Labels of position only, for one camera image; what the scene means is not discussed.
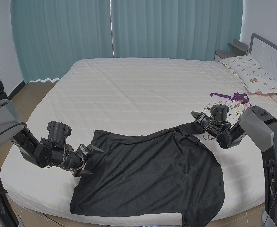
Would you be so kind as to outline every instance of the white label sticker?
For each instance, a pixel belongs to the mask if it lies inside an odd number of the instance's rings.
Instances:
[[[83,146],[80,146],[80,149],[82,150],[82,152],[84,153],[84,155],[87,155],[87,151],[85,151]]]
[[[200,122],[202,121],[202,119],[203,119],[205,116],[206,116],[206,115],[203,114],[203,115],[199,118],[199,120],[198,120],[197,122],[200,123]]]

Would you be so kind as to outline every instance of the nightstand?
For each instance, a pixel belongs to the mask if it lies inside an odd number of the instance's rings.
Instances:
[[[233,43],[228,42],[228,46],[231,47],[231,51],[215,51],[214,61],[220,61],[222,59],[234,56],[246,55],[248,51],[248,46],[237,39],[233,39]]]

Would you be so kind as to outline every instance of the black baseboard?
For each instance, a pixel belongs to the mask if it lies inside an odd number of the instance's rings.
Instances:
[[[22,82],[11,92],[11,94],[8,95],[8,98],[9,98],[10,100],[12,100],[13,97],[14,97],[14,96],[22,89],[22,87],[24,87],[24,86],[25,86],[25,82],[22,81]]]

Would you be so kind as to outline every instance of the black cloth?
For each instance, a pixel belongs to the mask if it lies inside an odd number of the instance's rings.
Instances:
[[[182,225],[205,226],[221,209],[225,193],[221,166],[187,123],[147,136],[97,130],[92,155],[70,203],[72,214],[126,217],[178,212]]]

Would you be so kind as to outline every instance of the white patterned pillow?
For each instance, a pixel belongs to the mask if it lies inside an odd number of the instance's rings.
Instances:
[[[277,82],[250,54],[226,58],[220,62],[239,77],[249,92],[277,93]]]

